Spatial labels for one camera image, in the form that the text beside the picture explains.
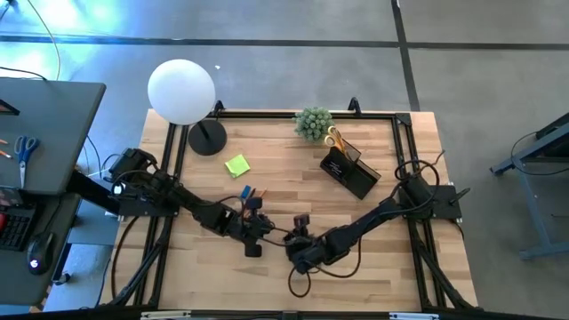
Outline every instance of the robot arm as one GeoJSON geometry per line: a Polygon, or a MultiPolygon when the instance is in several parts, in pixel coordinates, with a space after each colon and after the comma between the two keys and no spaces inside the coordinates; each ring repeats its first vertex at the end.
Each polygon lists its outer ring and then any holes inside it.
{"type": "Polygon", "coordinates": [[[209,202],[194,195],[179,182],[178,178],[157,169],[156,159],[140,149],[126,149],[109,169],[113,188],[122,186],[123,192],[117,195],[119,202],[135,201],[149,203],[154,207],[169,208],[172,214],[178,207],[192,213],[203,228],[219,236],[230,236],[244,243],[245,256],[260,257],[262,247],[257,241],[273,229],[268,217],[257,211],[262,207],[262,199],[251,198],[242,201],[241,211],[237,211],[223,202],[209,202]],[[153,166],[155,171],[147,169],[153,166]],[[251,210],[244,218],[243,211],[251,210]]]}
{"type": "Polygon", "coordinates": [[[401,188],[415,204],[419,205],[412,209],[403,209],[390,196],[351,224],[331,228],[318,237],[309,236],[307,230],[309,216],[307,214],[295,217],[295,229],[284,238],[289,261],[300,274],[305,274],[322,263],[329,266],[347,256],[351,247],[356,245],[366,233],[386,221],[429,204],[432,199],[429,185],[419,174],[403,181],[398,188],[401,188]]]}

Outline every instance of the green sticky note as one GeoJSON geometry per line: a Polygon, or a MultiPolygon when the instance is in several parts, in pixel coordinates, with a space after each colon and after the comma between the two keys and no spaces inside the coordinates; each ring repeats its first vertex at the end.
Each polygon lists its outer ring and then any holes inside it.
{"type": "Polygon", "coordinates": [[[227,161],[225,163],[225,166],[228,167],[229,174],[231,174],[231,177],[233,178],[237,178],[238,176],[242,175],[245,172],[248,172],[249,169],[251,169],[243,155],[236,156],[233,159],[227,161]]]}

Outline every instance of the black pen holder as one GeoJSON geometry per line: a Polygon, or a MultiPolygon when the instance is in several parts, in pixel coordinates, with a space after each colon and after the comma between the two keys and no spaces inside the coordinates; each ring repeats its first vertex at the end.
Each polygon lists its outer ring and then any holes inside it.
{"type": "Polygon", "coordinates": [[[328,155],[320,162],[320,168],[355,196],[363,199],[381,175],[359,160],[362,153],[345,140],[344,146],[346,154],[336,147],[331,147],[328,155]]]}

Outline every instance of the blue scissors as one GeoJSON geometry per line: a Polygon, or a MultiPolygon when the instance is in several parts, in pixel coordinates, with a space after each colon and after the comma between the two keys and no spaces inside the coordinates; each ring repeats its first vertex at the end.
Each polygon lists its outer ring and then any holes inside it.
{"type": "Polygon", "coordinates": [[[20,164],[20,181],[21,188],[24,188],[26,182],[26,167],[32,152],[39,146],[39,140],[27,136],[19,136],[14,144],[14,153],[18,155],[18,163],[20,164]]]}

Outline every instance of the gold scissors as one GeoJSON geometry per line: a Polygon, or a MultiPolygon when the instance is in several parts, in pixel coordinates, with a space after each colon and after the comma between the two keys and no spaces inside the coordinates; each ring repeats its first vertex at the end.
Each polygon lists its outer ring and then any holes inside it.
{"type": "Polygon", "coordinates": [[[341,138],[340,131],[333,125],[328,128],[328,135],[324,138],[324,144],[328,147],[336,147],[341,153],[346,154],[346,146],[341,138]]]}

